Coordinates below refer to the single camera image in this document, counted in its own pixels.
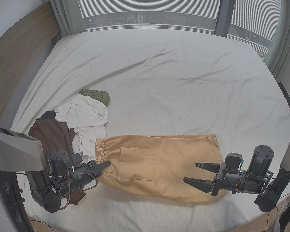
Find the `green garment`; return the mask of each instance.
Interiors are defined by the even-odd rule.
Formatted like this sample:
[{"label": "green garment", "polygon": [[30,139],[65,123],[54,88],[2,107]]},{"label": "green garment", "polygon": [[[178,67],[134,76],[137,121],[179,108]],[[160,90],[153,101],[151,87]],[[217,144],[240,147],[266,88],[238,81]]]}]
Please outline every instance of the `green garment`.
[{"label": "green garment", "polygon": [[83,96],[90,96],[92,99],[100,101],[105,106],[107,106],[110,101],[110,95],[106,91],[98,91],[95,89],[82,89],[79,94]]}]

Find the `building exterior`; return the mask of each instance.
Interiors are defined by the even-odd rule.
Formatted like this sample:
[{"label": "building exterior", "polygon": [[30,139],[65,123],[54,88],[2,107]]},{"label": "building exterior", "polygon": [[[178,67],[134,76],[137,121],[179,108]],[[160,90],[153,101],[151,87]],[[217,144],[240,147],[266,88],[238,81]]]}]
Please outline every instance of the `building exterior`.
[{"label": "building exterior", "polygon": [[[79,0],[86,30],[172,28],[213,34],[220,0]],[[228,38],[266,54],[280,0],[235,0]]]}]

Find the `tan pants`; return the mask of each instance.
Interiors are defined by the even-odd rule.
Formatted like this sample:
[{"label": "tan pants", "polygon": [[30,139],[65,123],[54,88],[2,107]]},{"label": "tan pants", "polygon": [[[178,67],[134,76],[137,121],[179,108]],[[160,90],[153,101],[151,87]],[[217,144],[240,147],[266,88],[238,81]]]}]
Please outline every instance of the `tan pants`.
[{"label": "tan pants", "polygon": [[96,163],[110,161],[98,181],[106,186],[177,202],[209,203],[218,196],[183,182],[184,177],[212,180],[214,173],[195,167],[197,162],[221,163],[216,135],[124,135],[96,140]]}]

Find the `brown garment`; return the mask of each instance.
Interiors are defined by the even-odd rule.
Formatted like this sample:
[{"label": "brown garment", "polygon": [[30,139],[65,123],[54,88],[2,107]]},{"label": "brown garment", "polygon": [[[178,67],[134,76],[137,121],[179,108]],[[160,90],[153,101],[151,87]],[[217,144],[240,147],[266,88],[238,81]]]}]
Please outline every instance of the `brown garment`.
[{"label": "brown garment", "polygon": [[[68,129],[67,122],[59,122],[55,119],[37,120],[30,128],[28,135],[41,141],[43,153],[46,160],[46,173],[50,172],[47,153],[54,149],[66,150],[68,156],[73,155],[72,140],[74,129]],[[77,192],[71,194],[70,204],[77,204],[86,194]]]},{"label": "brown garment", "polygon": [[96,162],[110,161],[98,181],[138,195],[185,203],[210,203],[214,197],[183,182],[184,177],[212,180],[214,173],[197,162],[221,163],[216,135],[125,135],[96,140]]}]

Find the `mattress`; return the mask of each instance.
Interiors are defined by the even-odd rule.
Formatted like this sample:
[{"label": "mattress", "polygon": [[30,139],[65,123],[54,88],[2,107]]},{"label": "mattress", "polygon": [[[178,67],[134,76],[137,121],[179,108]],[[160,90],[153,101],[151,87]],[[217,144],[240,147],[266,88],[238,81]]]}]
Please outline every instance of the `mattress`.
[{"label": "mattress", "polygon": [[[241,153],[246,169],[257,145],[274,153],[290,141],[290,110],[249,44],[197,32],[122,29],[62,38],[30,84],[12,130],[28,133],[46,110],[82,88],[107,91],[107,136],[217,134],[223,158]],[[78,205],[48,213],[19,177],[29,216],[63,231],[227,231],[260,216],[256,195],[228,192],[207,205],[130,195],[101,183]],[[287,187],[284,194],[290,192]]]}]

